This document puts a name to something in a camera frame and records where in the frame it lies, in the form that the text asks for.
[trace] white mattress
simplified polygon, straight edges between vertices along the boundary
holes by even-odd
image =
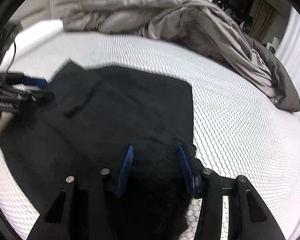
[[[60,33],[18,57],[10,70],[51,79],[69,59],[85,68],[116,63],[189,82],[197,158],[221,176],[247,176],[286,239],[300,234],[300,122],[294,114],[277,109],[252,84],[211,59],[135,36]],[[193,239],[200,205],[200,200],[189,205],[182,240]],[[221,238],[226,240],[226,197],[223,207]],[[14,181],[1,149],[0,208],[26,239],[39,214]]]

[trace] gray blanket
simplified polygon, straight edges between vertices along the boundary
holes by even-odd
[[[276,107],[300,111],[298,93],[280,61],[208,0],[85,0],[63,19],[63,27],[177,42],[231,65]]]

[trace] bed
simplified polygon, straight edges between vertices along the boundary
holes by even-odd
[[[171,76],[192,86],[196,157],[221,176],[248,177],[277,220],[286,239],[300,234],[300,122],[277,109],[251,83],[229,67],[184,47],[132,35],[65,33],[62,22],[42,21],[16,38],[11,72],[51,80],[71,59],[84,68],[119,64]],[[5,70],[14,53],[5,55]],[[5,114],[2,124],[10,118]],[[221,239],[228,235],[228,200],[223,199]],[[193,239],[201,200],[192,200],[188,229]],[[39,213],[13,179],[0,149],[0,208],[22,239]]]

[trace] white sheet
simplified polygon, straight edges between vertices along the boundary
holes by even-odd
[[[221,176],[248,177],[276,218],[286,239],[300,234],[300,122],[277,109],[232,70],[180,46],[127,35],[61,33],[20,56],[13,71],[51,79],[69,59],[85,68],[112,63],[186,80],[193,88],[197,157]],[[201,201],[187,212],[193,239]],[[0,150],[0,208],[25,239],[37,211],[11,176]],[[221,238],[228,234],[224,199]]]

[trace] metal pin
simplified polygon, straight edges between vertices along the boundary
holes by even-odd
[[[239,176],[238,176],[238,179],[239,179],[239,181],[241,181],[241,182],[246,182],[246,181],[247,181],[247,178],[246,178],[244,175],[239,175]]]
[[[209,174],[212,173],[212,170],[210,170],[209,168],[204,168],[204,169],[202,170],[202,172],[203,172],[204,174],[209,175]]]
[[[67,183],[71,183],[71,182],[74,181],[74,177],[73,177],[73,176],[69,176],[69,177],[67,177],[67,178],[65,179],[65,181],[66,181]]]
[[[110,170],[107,168],[101,170],[102,175],[108,175],[109,173],[110,173]]]

